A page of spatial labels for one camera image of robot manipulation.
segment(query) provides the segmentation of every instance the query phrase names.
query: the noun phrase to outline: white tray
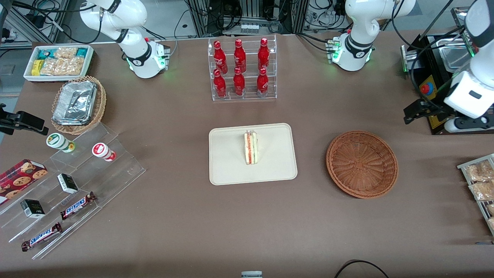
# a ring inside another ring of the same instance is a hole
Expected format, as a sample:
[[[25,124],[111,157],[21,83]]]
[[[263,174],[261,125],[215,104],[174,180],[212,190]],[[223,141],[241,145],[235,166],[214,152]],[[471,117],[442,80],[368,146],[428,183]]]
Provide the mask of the white tray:
[[[87,53],[84,58],[84,64],[82,64],[82,70],[79,75],[65,75],[65,76],[33,76],[31,74],[31,70],[33,69],[33,64],[36,58],[38,57],[40,50],[49,49],[49,48],[58,48],[58,47],[77,47],[77,48],[86,48]],[[53,45],[53,46],[37,46],[33,49],[33,53],[31,53],[31,58],[29,58],[28,65],[26,66],[26,70],[24,71],[24,78],[27,81],[31,82],[57,82],[57,81],[68,81],[78,77],[86,76],[87,70],[89,69],[89,64],[91,63],[91,58],[93,55],[93,48],[88,45]]]
[[[247,165],[244,133],[257,133],[259,162]],[[213,185],[234,185],[292,180],[297,176],[291,127],[270,124],[218,128],[209,132],[209,180]]]

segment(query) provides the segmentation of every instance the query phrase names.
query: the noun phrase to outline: white cup with red label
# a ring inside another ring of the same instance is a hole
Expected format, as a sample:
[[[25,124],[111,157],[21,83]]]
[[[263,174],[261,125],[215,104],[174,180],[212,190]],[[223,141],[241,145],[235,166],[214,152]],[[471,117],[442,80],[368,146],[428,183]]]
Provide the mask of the white cup with red label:
[[[53,133],[46,138],[46,144],[52,148],[59,149],[63,152],[69,153],[76,149],[76,144],[65,138],[60,133]]]
[[[113,161],[117,157],[117,154],[110,150],[105,143],[97,143],[94,145],[92,152],[94,156],[103,158],[105,161]]]

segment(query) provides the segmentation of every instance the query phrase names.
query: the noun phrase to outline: brown wicker bowl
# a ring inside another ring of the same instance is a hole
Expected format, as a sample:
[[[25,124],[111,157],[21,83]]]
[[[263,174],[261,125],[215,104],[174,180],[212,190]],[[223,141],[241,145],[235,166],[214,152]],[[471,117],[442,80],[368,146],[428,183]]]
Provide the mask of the brown wicker bowl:
[[[84,131],[89,130],[92,128],[95,124],[99,123],[101,121],[101,118],[103,118],[103,114],[105,113],[105,105],[106,105],[106,92],[105,88],[101,85],[101,83],[94,77],[92,76],[84,76],[84,77],[79,77],[74,80],[69,81],[69,83],[76,83],[76,82],[83,82],[83,81],[91,81],[96,83],[98,86],[98,91],[96,92],[96,99],[94,100],[94,108],[93,108],[93,114],[92,114],[92,119],[91,122],[85,126],[62,126],[55,124],[53,120],[51,120],[51,123],[55,127],[56,130],[63,132],[63,133],[69,133],[72,135],[79,135],[82,134]],[[55,108],[57,107],[58,103],[58,98],[60,97],[60,93],[62,92],[62,88],[58,90],[58,94],[55,97],[55,101],[53,102],[53,105],[51,106],[51,112],[55,112]]]
[[[337,136],[326,152],[326,166],[337,186],[362,199],[383,196],[398,178],[395,154],[385,141],[367,131]]]

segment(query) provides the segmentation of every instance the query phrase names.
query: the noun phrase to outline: beige tray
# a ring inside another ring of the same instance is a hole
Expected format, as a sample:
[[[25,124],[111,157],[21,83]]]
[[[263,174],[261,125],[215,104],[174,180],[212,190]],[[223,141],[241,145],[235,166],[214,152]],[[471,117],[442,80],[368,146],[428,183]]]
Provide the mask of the beige tray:
[[[247,165],[244,133],[257,133],[259,162]],[[209,180],[233,185],[292,180],[297,176],[291,127],[270,124],[213,129],[209,132]]]

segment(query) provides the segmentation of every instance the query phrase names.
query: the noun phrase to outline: red emergency stop button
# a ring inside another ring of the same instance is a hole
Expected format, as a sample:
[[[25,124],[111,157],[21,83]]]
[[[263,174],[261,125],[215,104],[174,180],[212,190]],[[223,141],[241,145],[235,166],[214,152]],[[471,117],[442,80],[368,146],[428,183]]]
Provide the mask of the red emergency stop button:
[[[420,87],[420,92],[423,93],[423,94],[428,93],[429,90],[430,90],[430,87],[429,87],[428,84],[422,85],[422,87]]]

